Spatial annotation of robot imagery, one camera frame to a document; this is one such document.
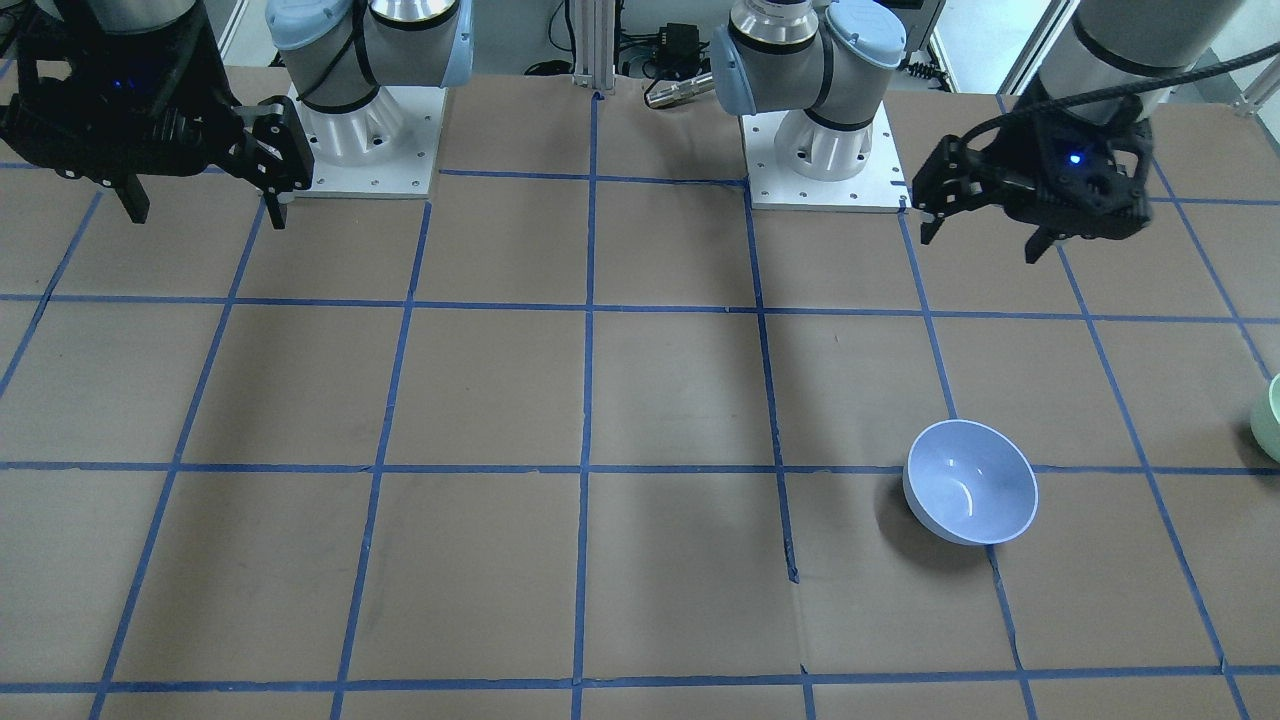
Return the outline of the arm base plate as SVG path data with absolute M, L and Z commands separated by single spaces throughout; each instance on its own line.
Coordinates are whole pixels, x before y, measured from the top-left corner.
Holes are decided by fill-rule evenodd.
M 429 199 L 447 100 L 435 87 L 390 86 L 347 114 L 298 105 L 314 154 L 314 178 L 300 197 Z
M 883 102 L 854 131 L 819 126 L 803 110 L 740 124 L 755 210 L 897 213 L 911 201 Z

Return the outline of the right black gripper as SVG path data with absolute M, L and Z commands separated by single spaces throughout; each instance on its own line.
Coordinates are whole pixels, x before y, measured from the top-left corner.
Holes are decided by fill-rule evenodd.
M 104 182 L 134 224 L 151 208 L 140 176 L 195 176 L 233 158 L 276 231 L 312 187 L 297 106 L 241 106 L 201 1 L 38 1 L 15 45 L 3 141 L 29 164 Z

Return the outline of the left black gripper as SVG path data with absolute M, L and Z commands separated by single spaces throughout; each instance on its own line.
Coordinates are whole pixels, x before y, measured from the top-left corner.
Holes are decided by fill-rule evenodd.
M 1097 124 L 1060 102 L 1021 100 L 961 138 L 946 135 L 911 181 L 922 245 L 947 218 L 986 204 L 1036 225 L 1024 245 L 1028 265 L 1060 240 L 1125 240 L 1146 229 L 1153 137 L 1142 109 L 1120 100 Z

